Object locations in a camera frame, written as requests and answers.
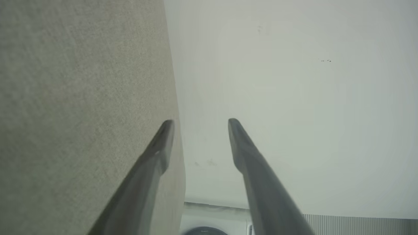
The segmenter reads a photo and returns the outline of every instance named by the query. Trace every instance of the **white wall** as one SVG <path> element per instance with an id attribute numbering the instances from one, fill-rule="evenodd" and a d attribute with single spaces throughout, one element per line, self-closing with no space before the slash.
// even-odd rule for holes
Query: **white wall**
<path id="1" fill-rule="evenodd" d="M 418 219 L 418 1 L 165 6 L 186 201 L 247 208 L 235 117 L 303 213 Z"/>

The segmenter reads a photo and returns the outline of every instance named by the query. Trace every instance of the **ribbed panel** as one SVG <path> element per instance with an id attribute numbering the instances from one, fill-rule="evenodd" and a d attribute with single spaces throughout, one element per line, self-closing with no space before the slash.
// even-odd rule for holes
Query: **ribbed panel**
<path id="1" fill-rule="evenodd" d="M 303 215 L 316 235 L 410 235 L 410 220 Z"/>

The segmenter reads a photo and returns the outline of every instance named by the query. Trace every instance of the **beige surface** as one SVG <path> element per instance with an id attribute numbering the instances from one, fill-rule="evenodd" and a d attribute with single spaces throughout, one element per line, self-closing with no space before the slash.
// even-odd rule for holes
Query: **beige surface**
<path id="1" fill-rule="evenodd" d="M 185 176 L 161 0 L 0 2 L 0 234 L 85 234 L 165 119 L 152 234 L 176 234 Z"/>

